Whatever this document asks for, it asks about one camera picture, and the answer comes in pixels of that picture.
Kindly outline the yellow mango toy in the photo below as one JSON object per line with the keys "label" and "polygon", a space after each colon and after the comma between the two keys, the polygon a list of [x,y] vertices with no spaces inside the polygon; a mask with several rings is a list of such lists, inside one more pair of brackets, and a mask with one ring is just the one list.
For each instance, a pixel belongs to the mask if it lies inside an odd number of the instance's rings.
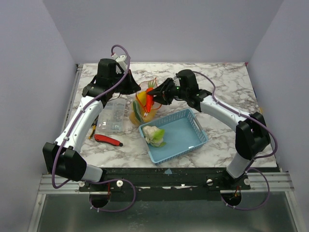
{"label": "yellow mango toy", "polygon": [[141,107],[145,108],[146,106],[146,91],[141,91],[137,94],[136,99]]}

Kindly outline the orange carrot toy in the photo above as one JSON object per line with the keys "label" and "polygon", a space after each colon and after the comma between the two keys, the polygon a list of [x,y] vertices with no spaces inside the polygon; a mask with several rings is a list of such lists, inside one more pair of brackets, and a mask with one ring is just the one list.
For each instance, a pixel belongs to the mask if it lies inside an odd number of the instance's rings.
{"label": "orange carrot toy", "polygon": [[153,96],[149,95],[148,92],[152,91],[155,87],[155,81],[151,81],[148,83],[148,88],[146,89],[146,105],[145,112],[149,113],[152,109],[152,105],[154,104]]}

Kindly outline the green chili pepper toy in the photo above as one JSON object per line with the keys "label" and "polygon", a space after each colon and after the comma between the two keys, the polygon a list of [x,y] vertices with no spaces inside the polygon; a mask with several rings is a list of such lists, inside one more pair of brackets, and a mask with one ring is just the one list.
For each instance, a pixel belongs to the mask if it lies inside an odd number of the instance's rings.
{"label": "green chili pepper toy", "polygon": [[143,119],[142,119],[142,116],[140,115],[140,105],[139,105],[139,103],[137,101],[133,101],[132,106],[133,106],[133,112],[135,114],[135,118],[137,119],[137,121],[142,123]]}

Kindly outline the clear zip bag orange zipper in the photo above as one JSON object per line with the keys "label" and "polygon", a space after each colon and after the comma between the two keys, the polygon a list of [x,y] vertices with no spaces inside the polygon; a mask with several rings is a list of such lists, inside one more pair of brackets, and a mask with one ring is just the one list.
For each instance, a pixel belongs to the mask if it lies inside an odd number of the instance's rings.
{"label": "clear zip bag orange zipper", "polygon": [[157,78],[143,81],[139,84],[140,90],[135,94],[131,103],[129,120],[135,126],[150,122],[154,119],[161,104],[153,101],[153,97],[148,95],[148,91],[157,88]]}

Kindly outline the orange bell pepper toy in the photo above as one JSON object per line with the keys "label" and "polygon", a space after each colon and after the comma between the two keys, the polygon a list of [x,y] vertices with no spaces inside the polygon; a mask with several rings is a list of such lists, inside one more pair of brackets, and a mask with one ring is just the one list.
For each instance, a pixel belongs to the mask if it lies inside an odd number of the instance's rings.
{"label": "orange bell pepper toy", "polygon": [[157,110],[152,109],[149,113],[142,111],[142,120],[143,122],[147,123],[154,119]]}

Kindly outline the yellow lemon toy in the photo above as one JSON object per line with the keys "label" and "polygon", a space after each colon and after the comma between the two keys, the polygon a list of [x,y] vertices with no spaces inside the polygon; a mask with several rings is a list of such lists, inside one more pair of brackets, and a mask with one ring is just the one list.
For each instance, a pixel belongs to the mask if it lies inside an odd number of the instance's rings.
{"label": "yellow lemon toy", "polygon": [[137,118],[135,117],[134,112],[131,112],[131,114],[129,115],[129,120],[131,121],[131,123],[135,126],[139,126],[140,122],[137,120]]}

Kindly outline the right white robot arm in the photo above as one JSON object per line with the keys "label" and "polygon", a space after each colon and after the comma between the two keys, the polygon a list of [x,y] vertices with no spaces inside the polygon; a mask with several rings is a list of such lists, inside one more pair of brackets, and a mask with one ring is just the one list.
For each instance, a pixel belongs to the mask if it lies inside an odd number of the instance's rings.
{"label": "right white robot arm", "polygon": [[252,165],[257,154],[270,144],[270,133],[261,113],[246,113],[219,101],[214,92],[199,87],[198,74],[190,69],[181,70],[175,77],[179,81],[178,85],[174,79],[168,78],[150,90],[148,95],[162,105],[170,105],[174,100],[185,101],[189,107],[216,118],[235,132],[237,153],[222,177],[223,186],[234,189],[239,185],[239,177]]}

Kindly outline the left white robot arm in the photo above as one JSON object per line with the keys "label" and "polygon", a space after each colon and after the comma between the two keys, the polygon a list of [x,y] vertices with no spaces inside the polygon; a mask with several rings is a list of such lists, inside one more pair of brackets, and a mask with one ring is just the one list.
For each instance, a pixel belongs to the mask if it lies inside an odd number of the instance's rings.
{"label": "left white robot arm", "polygon": [[80,151],[86,135],[114,93],[130,95],[140,91],[126,55],[112,54],[98,63],[98,72],[83,88],[81,102],[71,121],[53,143],[45,143],[42,151],[47,170],[73,181],[89,181],[97,191],[104,190],[107,179],[99,167],[87,164]]}

